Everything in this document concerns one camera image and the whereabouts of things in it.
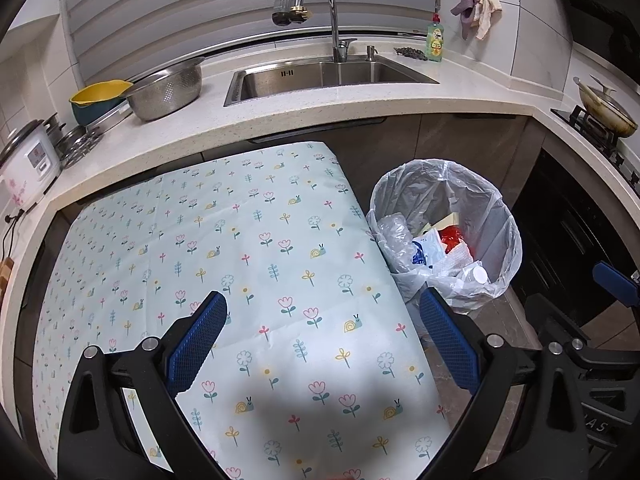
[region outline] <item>gas stove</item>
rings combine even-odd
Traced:
[[[582,107],[575,107],[573,112],[551,109],[565,123],[581,134],[606,158],[640,198],[640,176],[636,168],[618,151],[619,137],[590,116]]]

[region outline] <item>trash can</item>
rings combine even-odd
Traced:
[[[397,257],[391,249],[392,240],[385,238],[378,225],[384,217],[401,213],[416,236],[427,222],[433,224],[452,212],[460,216],[459,228],[474,259],[482,261],[489,277],[486,283],[461,286],[453,276],[407,263]],[[503,294],[522,261],[520,233],[498,189],[450,160],[412,160],[384,175],[373,189],[367,222],[416,328],[421,329],[418,333],[424,332],[424,327],[417,300],[425,287],[433,286],[454,311],[468,314]]]

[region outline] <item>rice cooker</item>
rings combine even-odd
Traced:
[[[9,136],[0,153],[0,176],[15,205],[27,211],[44,197],[60,174],[60,159],[42,120],[31,121]]]

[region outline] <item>soap dispenser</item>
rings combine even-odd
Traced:
[[[442,61],[442,49],[444,47],[444,25],[440,23],[440,16],[433,13],[433,21],[427,29],[427,48],[425,56],[430,61]]]

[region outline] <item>towel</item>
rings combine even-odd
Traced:
[[[474,9],[474,19],[472,26],[478,27],[476,38],[484,40],[491,27],[491,15],[496,10],[502,10],[500,0],[474,0],[476,6]]]
[[[466,40],[469,35],[469,29],[473,23],[475,17],[474,7],[476,6],[475,0],[460,0],[451,13],[454,16],[460,15],[460,23],[462,24],[462,38]]]

